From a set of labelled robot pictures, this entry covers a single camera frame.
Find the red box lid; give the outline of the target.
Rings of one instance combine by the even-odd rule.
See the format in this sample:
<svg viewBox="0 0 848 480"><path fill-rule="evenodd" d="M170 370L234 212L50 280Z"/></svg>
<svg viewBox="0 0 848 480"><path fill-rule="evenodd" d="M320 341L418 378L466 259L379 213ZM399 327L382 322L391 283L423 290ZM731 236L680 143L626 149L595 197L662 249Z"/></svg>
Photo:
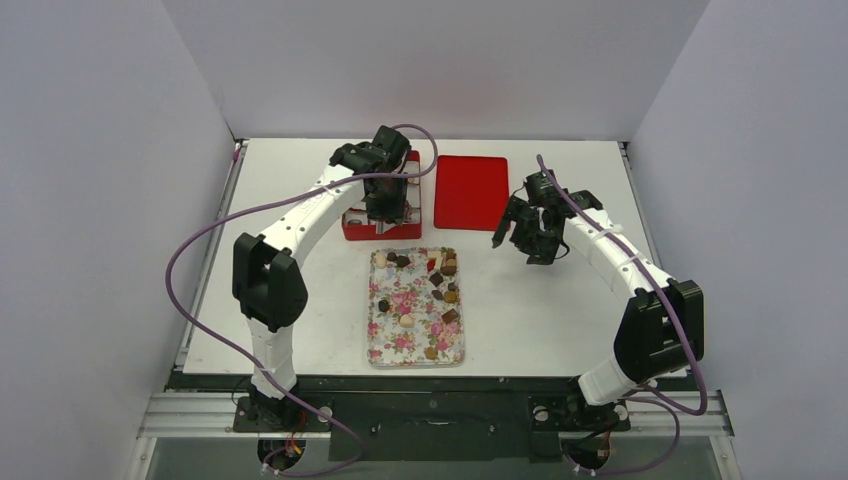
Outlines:
<svg viewBox="0 0 848 480"><path fill-rule="evenodd" d="M506 158L440 155L433 224L439 229L494 232L509 196Z"/></svg>

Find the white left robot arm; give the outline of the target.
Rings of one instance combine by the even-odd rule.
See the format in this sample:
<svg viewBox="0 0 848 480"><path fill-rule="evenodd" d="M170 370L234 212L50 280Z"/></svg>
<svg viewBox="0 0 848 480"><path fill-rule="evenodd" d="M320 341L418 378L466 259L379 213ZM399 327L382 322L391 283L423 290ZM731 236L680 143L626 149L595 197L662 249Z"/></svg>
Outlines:
<svg viewBox="0 0 848 480"><path fill-rule="evenodd" d="M272 429L291 427L302 410L287 393L297 385L292 336L308 301L305 259L358 204L379 233L404 223L407 181L401 174L410 152L409 140L387 126L368 142L339 147L308 198L258 235L243 233L234 243L232 292L260 363L248 389L250 410Z"/></svg>

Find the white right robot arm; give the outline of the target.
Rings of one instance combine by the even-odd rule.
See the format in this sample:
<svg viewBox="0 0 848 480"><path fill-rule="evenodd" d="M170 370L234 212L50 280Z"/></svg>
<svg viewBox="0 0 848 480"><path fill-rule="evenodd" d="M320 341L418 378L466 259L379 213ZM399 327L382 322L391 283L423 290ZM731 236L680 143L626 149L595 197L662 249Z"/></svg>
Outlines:
<svg viewBox="0 0 848 480"><path fill-rule="evenodd" d="M577 252L624 305L610 356L581 375L580 390L563 402L572 424L592 425L605 404L703 358L705 306L697 283L657 267L591 192L568 192L552 171L527 176L521 189L524 197L509 197L493 246L509 240L530 265Z"/></svg>

